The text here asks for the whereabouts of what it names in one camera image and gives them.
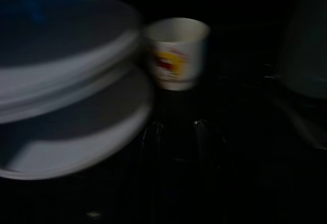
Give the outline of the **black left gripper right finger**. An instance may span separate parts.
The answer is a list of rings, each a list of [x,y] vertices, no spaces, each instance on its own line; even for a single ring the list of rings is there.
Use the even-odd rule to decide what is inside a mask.
[[[203,223],[230,223],[236,171],[220,131],[206,120],[193,124],[198,153],[200,213]]]

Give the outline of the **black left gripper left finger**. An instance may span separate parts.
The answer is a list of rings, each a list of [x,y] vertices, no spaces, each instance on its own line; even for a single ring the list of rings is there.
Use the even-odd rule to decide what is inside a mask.
[[[151,123],[143,136],[143,193],[144,221],[146,223],[165,223],[165,160],[162,155],[163,125]]]

